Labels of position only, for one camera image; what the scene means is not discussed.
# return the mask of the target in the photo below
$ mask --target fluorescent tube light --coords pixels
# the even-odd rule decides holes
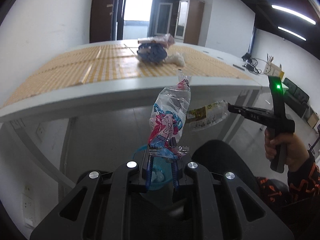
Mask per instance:
[[[314,20],[310,19],[309,17],[307,17],[307,16],[305,16],[305,15],[303,15],[301,13],[298,13],[298,12],[292,11],[292,10],[290,10],[288,8],[284,8],[284,7],[277,6],[277,5],[271,5],[271,6],[274,9],[281,10],[281,11],[284,11],[284,12],[287,12],[287,13],[291,13],[291,14],[293,14],[295,16],[298,16],[298,17],[300,17],[300,18],[302,18],[302,19],[304,19],[304,20],[316,25],[316,22]]]
[[[298,38],[306,41],[306,39],[305,39],[304,37],[298,35],[297,33],[293,33],[292,31],[289,31],[289,30],[287,30],[287,29],[285,29],[285,28],[282,28],[282,27],[278,27],[278,29],[283,30],[283,31],[285,31],[285,32],[288,32],[288,33],[290,33],[290,34],[292,34],[292,35],[294,35],[294,36],[297,36]]]

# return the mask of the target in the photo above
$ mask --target person's right hand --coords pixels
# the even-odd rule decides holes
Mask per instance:
[[[287,159],[285,164],[288,165],[289,171],[297,171],[309,158],[309,153],[306,147],[295,133],[281,133],[277,137],[271,139],[270,132],[267,128],[264,135],[264,148],[266,150],[266,158],[268,160],[273,160],[276,156],[276,145],[281,143],[287,144]]]

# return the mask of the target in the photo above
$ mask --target table leg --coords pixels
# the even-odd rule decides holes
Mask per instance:
[[[5,125],[17,146],[23,153],[27,154],[41,170],[63,186],[70,189],[75,187],[76,184],[60,172],[33,143],[24,129],[23,122],[15,120],[7,122]]]
[[[235,105],[237,106],[248,106],[251,107],[255,104],[260,94],[260,90],[247,90],[242,91],[238,96]],[[244,121],[244,117],[239,114],[230,114],[223,126],[218,139],[226,143],[229,143],[233,136],[236,134],[241,124]]]

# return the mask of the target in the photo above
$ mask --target silver screw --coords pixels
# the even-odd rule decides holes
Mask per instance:
[[[234,178],[235,178],[235,175],[234,175],[232,172],[227,172],[227,173],[226,173],[226,178],[227,178],[227,179],[234,179]]]
[[[99,172],[97,172],[97,171],[92,171],[92,172],[90,172],[90,174],[89,174],[89,177],[91,178],[91,179],[95,179],[95,178],[97,178],[99,176]]]
[[[127,167],[128,167],[128,168],[134,168],[135,166],[137,166],[137,163],[134,162],[134,161],[131,161],[131,162],[128,162],[128,163],[127,163]]]
[[[188,163],[188,167],[191,168],[191,169],[195,169],[196,167],[198,167],[198,164],[195,163],[195,162],[189,162]]]

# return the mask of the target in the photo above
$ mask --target black leather couch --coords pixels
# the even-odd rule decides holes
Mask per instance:
[[[290,79],[285,78],[283,83],[289,88],[284,93],[284,102],[300,117],[309,108],[309,96]]]

